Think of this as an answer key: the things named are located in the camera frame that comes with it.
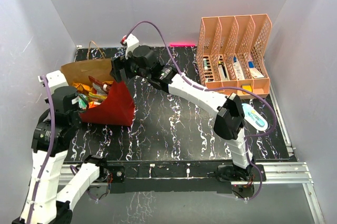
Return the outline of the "red paper bag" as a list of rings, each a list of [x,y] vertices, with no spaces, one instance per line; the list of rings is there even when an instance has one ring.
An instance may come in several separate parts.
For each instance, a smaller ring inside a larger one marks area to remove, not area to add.
[[[80,117],[85,123],[131,126],[135,105],[124,82],[117,82],[111,75],[111,60],[105,52],[90,48],[82,61],[61,67],[67,83],[82,95]]]

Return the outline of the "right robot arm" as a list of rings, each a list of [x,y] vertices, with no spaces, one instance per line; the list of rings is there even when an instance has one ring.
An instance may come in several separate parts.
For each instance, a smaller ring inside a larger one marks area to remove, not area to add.
[[[237,94],[226,96],[207,91],[185,74],[179,74],[176,67],[162,64],[155,52],[145,45],[113,57],[111,64],[111,76],[117,82],[121,82],[121,71],[124,71],[128,79],[142,77],[155,89],[184,98],[208,112],[215,119],[213,131],[230,148],[235,175],[241,180],[253,175],[253,155],[245,144],[244,111]]]

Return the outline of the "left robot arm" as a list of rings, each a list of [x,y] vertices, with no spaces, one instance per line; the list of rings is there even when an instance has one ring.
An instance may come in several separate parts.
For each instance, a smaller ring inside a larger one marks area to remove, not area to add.
[[[13,223],[70,223],[73,210],[92,183],[108,177],[107,161],[90,155],[58,191],[68,149],[82,120],[78,93],[61,71],[40,76],[49,109],[40,116],[32,139],[32,174],[21,215]]]

